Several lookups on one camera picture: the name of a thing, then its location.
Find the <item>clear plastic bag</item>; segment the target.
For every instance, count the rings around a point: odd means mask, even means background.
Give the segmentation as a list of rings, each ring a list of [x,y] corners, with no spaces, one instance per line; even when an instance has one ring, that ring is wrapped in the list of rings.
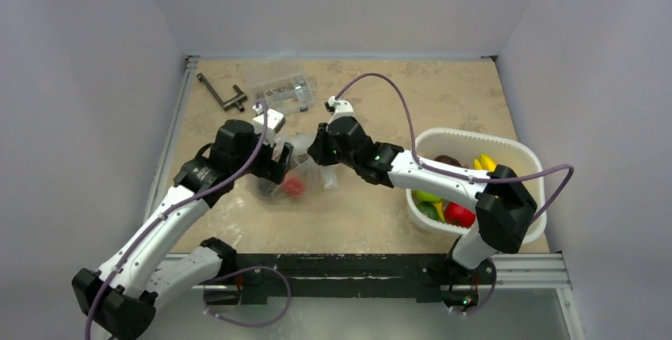
[[[298,199],[289,198],[281,191],[283,182],[276,185],[271,181],[250,174],[246,176],[246,188],[252,196],[270,204],[280,204],[299,201],[322,190],[338,188],[337,166],[320,166],[307,154],[307,149],[314,139],[315,134],[305,132],[293,132],[286,137],[278,136],[276,138],[276,145],[278,146],[282,143],[291,143],[294,146],[290,169],[284,180],[287,176],[301,178],[306,185],[306,192],[302,197]]]

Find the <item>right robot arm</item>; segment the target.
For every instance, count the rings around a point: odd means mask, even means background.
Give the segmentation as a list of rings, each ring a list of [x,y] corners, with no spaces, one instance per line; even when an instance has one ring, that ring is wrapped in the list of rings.
[[[307,153],[320,166],[348,166],[369,184],[430,193],[473,212],[475,223],[445,260],[456,282],[497,253],[518,253],[536,214],[535,200],[509,167],[481,171],[424,162],[399,145],[373,140],[354,117],[319,124]]]

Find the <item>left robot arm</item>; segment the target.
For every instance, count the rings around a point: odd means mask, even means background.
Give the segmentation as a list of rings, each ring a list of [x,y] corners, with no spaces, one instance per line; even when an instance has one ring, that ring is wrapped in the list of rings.
[[[289,169],[293,147],[286,143],[273,157],[284,118],[262,113],[252,121],[228,120],[211,143],[185,162],[166,195],[146,222],[96,269],[80,269],[72,287],[86,324],[84,337],[98,331],[114,339],[137,339],[158,310],[204,281],[242,286],[245,269],[236,250],[219,240],[204,240],[181,261],[161,267],[177,241],[235,182],[252,174],[280,183]]]

